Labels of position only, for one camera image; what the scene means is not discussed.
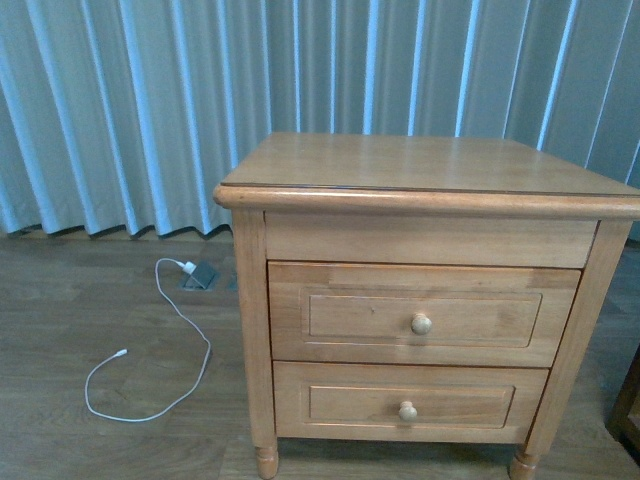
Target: wooden nightstand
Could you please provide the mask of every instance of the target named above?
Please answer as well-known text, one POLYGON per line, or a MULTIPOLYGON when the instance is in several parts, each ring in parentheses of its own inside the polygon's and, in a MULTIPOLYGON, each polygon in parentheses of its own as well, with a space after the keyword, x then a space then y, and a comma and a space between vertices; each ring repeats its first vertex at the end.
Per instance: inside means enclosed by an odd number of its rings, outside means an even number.
POLYGON ((251 430, 519 445, 554 438, 640 191, 506 140, 270 136, 232 209, 251 430))

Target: drawer knob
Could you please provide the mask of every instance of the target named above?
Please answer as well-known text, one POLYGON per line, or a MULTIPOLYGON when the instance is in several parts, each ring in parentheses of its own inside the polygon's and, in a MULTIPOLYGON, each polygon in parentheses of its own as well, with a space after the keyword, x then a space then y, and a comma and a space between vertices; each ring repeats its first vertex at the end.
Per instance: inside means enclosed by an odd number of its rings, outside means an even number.
POLYGON ((413 403, 402 402, 398 415, 400 415, 400 418, 405 422, 413 422, 418 417, 418 411, 413 406, 413 403))
POLYGON ((433 324, 424 313, 416 313, 411 321, 411 331, 416 335, 426 335, 433 324))

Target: floor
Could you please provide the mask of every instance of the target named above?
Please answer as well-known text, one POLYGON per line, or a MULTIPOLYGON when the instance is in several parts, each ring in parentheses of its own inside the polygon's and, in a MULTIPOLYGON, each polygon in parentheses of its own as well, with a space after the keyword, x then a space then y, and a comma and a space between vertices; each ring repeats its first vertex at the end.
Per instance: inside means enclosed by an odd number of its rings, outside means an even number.
MULTIPOLYGON (((228 233, 206 241, 0 239, 0 479, 256 479, 228 233), (195 393, 158 420, 92 415, 155 413, 188 390, 205 345, 155 288, 160 257, 206 259, 209 292, 167 293, 198 323, 213 354, 195 393)), ((640 342, 640 249, 627 248, 552 452, 539 480, 640 479, 604 428, 640 342)), ((280 441, 278 479, 507 479, 511 446, 280 441)))

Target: charging cable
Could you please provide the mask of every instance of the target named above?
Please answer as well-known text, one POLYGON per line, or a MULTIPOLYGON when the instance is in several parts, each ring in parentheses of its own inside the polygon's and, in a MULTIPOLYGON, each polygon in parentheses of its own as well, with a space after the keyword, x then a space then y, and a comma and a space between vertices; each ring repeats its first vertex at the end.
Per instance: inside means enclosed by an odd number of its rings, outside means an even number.
POLYGON ((162 410, 162 411, 160 411, 160 412, 158 412, 158 413, 156 413, 154 415, 151 415, 149 417, 143 417, 143 418, 121 418, 121 417, 115 417, 115 416, 112 416, 112 415, 107 415, 107 414, 102 413, 102 412, 98 412, 97 410, 95 410, 91 406, 91 402, 89 401, 89 381, 91 380, 91 377, 93 376, 93 374, 96 373, 103 365, 109 363, 114 358, 122 357, 123 355, 126 355, 128 353, 128 350, 126 348, 124 348, 122 350, 118 350, 116 353, 111 355, 109 358, 104 359, 102 362, 100 362, 98 365, 96 365, 94 367, 94 369, 91 370, 91 373, 89 373, 89 375, 87 375, 87 380, 84 383, 84 401, 85 401, 89 411, 91 413, 93 413, 94 415, 97 415, 97 416, 102 417, 102 418, 107 418, 109 420, 117 420, 118 422, 129 422, 129 423, 140 423, 140 422, 148 422, 149 420, 155 420, 156 418, 161 417, 162 415, 167 413, 169 410, 171 410, 173 407, 175 407, 178 403, 180 403, 182 400, 187 398, 189 395, 191 395, 194 392, 194 390, 196 388, 198 388, 198 385, 200 384, 200 380, 202 380, 202 376, 204 375, 204 371, 207 368, 207 361, 209 360, 209 355, 211 354, 211 342, 205 336, 205 334, 202 333, 202 330, 200 330, 200 328, 194 322, 192 322, 185 315, 182 314, 182 312, 176 306, 176 304, 173 303, 173 300, 171 300, 169 298, 169 296, 166 293, 164 293, 164 291, 162 290, 162 287, 160 286, 160 277, 158 275, 158 266, 160 265, 161 262, 173 262, 176 265, 178 265, 182 269, 183 272, 185 272, 185 273, 187 273, 189 275, 191 275, 193 273, 193 271, 195 270, 196 266, 191 262, 182 263, 182 262, 179 262, 177 260, 174 260, 173 258, 161 258, 156 262, 155 272, 156 272, 156 286, 158 287, 158 291, 160 292, 160 295, 162 295, 165 298, 165 300, 167 302, 169 302, 169 304, 173 307, 173 309, 180 316, 180 318, 182 318, 183 320, 186 320, 187 322, 189 322, 189 324, 193 328, 196 329, 196 331, 200 334, 202 339, 207 344, 207 353, 205 353, 204 359, 202 360, 202 367, 200 368, 200 373, 198 374, 198 378, 196 379, 196 382, 193 384, 193 387, 191 387, 191 389, 187 393, 185 393, 184 395, 179 397, 177 400, 172 402, 164 410, 162 410))

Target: light blue curtain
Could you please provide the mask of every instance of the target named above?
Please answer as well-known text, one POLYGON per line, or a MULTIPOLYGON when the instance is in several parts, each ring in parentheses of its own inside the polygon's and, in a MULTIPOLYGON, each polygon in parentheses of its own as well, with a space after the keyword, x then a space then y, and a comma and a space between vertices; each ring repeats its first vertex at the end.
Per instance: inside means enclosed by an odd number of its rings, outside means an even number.
POLYGON ((512 138, 639 187, 639 80, 639 0, 5 0, 0 228, 208 233, 283 130, 512 138))

